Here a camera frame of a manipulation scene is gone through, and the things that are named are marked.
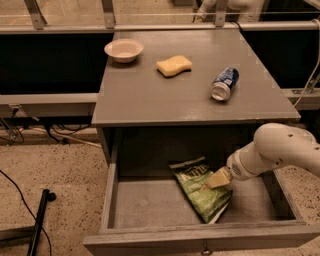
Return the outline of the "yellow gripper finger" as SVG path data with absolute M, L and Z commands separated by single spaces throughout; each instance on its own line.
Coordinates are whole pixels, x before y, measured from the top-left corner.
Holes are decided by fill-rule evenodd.
M 212 174 L 208 180 L 207 185 L 210 188 L 221 187 L 230 184 L 232 181 L 232 174 L 226 166 L 221 167 L 214 174 Z

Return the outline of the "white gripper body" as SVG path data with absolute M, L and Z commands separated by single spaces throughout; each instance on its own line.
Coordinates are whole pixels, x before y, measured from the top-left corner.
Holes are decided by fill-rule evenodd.
M 264 158 L 251 142 L 228 157 L 227 170 L 234 179 L 245 181 L 265 172 L 267 167 Z

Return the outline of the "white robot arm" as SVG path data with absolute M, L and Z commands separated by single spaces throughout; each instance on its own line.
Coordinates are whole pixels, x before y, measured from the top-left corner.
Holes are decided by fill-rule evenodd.
M 207 181 L 210 188 L 246 181 L 270 170 L 293 165 L 320 176 L 320 144 L 307 130 L 279 123 L 259 127 L 253 141 L 231 154 Z

